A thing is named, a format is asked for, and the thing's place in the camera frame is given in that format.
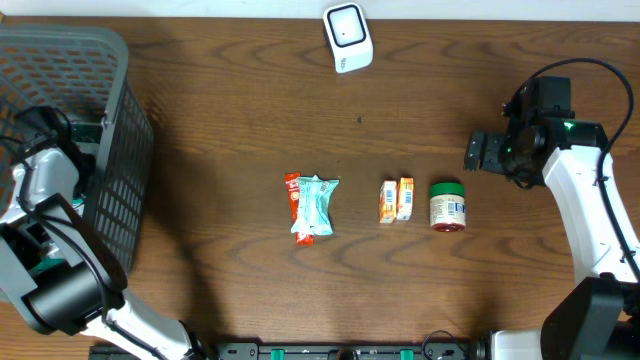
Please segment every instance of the wood grain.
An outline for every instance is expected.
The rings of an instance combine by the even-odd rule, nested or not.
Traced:
[[[548,189],[462,171],[471,131],[502,131],[500,105],[538,68],[611,61],[640,89],[640,27],[607,23],[371,21],[373,64],[338,76],[316,20],[10,18],[111,27],[155,128],[155,157],[130,287],[216,339],[419,341],[447,329],[539,327],[573,287]],[[617,80],[591,66],[573,82],[580,118],[608,133],[624,115]],[[640,124],[614,149],[640,224]],[[335,235],[295,246],[283,175],[340,179]],[[415,178],[407,224],[378,225],[379,186]],[[428,228],[428,187],[457,178],[468,228]],[[92,340],[33,333],[0,305],[0,358],[85,358]]]

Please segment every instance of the green lid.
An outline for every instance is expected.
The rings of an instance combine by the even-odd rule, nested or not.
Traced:
[[[439,183],[431,186],[430,197],[438,195],[460,195],[464,197],[464,186],[458,183]]]

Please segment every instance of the red wrapper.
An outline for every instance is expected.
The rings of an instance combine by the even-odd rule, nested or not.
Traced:
[[[284,175],[284,182],[289,191],[289,205],[291,205],[291,217],[293,222],[298,219],[298,201],[300,200],[300,187],[298,187],[299,172]],[[309,234],[296,233],[296,244],[299,246],[313,245],[313,237]]]

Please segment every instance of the jar label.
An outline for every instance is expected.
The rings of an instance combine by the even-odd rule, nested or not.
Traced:
[[[430,202],[431,226],[436,224],[458,224],[467,226],[466,205],[464,198],[459,195],[438,195]]]

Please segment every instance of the teal wrapper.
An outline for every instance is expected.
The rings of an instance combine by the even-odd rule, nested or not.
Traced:
[[[298,202],[298,220],[291,228],[292,233],[317,236],[331,235],[329,220],[329,200],[340,180],[322,180],[314,177],[299,177],[300,200]]]

